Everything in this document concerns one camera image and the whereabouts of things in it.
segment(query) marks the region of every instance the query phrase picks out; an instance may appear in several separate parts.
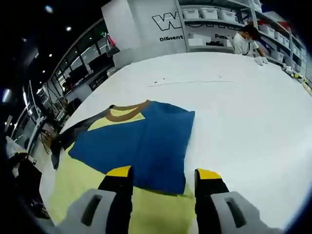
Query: white shirt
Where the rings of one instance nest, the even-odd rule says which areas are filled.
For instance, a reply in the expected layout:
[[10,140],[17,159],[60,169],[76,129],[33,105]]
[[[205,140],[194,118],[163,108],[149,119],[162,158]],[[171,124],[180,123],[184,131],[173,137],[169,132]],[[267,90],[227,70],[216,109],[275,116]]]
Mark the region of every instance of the white shirt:
[[233,39],[233,47],[235,54],[253,56],[254,50],[258,49],[258,44],[253,42],[248,42],[248,40],[244,39],[238,32],[236,33]]

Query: garment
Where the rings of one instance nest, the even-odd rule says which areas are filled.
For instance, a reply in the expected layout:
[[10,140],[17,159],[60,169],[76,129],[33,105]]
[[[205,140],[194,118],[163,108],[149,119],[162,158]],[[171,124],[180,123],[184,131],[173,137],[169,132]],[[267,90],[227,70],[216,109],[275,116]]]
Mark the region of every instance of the garment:
[[144,119],[82,132],[69,155],[104,174],[131,165],[135,186],[183,194],[184,157],[195,113],[156,101],[129,109],[119,117],[109,111],[105,118],[119,122],[141,113]]
[[233,39],[233,47],[235,54],[247,56],[253,56],[254,50],[259,48],[255,41],[249,42],[248,40],[244,39],[238,32]]
[[[156,111],[158,109],[158,111],[166,113],[178,110],[181,110],[182,113],[185,112],[183,109],[164,103],[155,107]],[[111,106],[110,114],[114,117],[124,116],[135,108],[133,106],[132,109],[127,110],[128,108]],[[87,190],[97,189],[105,177],[104,173],[68,155],[68,152],[75,145],[74,141],[79,133],[113,124],[127,124],[145,119],[143,111],[129,120],[110,121],[105,117],[108,111],[105,110],[103,113],[99,113],[97,117],[77,123],[64,132],[67,138],[61,137],[62,142],[66,143],[67,147],[64,147],[65,153],[56,171],[53,192],[47,206],[49,215],[56,225],[65,218],[69,206],[75,200]],[[133,187],[132,205],[133,210],[129,223],[130,234],[187,234],[192,221],[196,220],[194,194],[187,185],[185,185],[183,195],[164,195]]]

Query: white glove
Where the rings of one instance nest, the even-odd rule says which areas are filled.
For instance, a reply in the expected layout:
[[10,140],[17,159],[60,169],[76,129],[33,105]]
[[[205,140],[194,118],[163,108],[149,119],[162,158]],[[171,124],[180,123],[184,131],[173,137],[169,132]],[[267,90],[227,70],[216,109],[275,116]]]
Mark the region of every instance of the white glove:
[[268,63],[269,63],[269,61],[267,60],[266,57],[261,57],[261,59],[262,59],[262,61],[263,61],[265,64],[268,64]]
[[258,63],[260,66],[263,66],[263,61],[262,61],[261,57],[255,57],[254,60],[255,60],[255,62]]

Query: white table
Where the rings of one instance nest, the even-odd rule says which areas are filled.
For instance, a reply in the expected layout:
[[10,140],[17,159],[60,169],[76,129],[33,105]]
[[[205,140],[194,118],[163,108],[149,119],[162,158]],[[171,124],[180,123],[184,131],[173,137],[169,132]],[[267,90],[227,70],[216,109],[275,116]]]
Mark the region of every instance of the white table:
[[[260,211],[269,227],[286,228],[304,205],[312,181],[312,98],[302,85],[268,64],[223,53],[187,53],[128,65],[101,84],[63,130],[111,104],[146,99],[195,111],[185,157],[194,170],[218,172]],[[53,188],[51,165],[42,176],[44,200]]]

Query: black ceiling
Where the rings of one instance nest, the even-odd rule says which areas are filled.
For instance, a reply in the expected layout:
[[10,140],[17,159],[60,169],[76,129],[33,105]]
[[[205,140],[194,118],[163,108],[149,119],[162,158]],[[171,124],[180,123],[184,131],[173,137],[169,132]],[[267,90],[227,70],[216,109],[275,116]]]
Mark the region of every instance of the black ceiling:
[[[20,68],[22,58],[36,46],[39,56],[33,64],[31,80],[37,85],[46,81],[52,74],[72,43],[93,23],[102,17],[101,7],[109,0],[41,0],[11,1],[8,3],[2,46],[5,51],[7,75],[2,79],[4,85],[20,89],[23,72]],[[48,13],[45,6],[51,6]]]

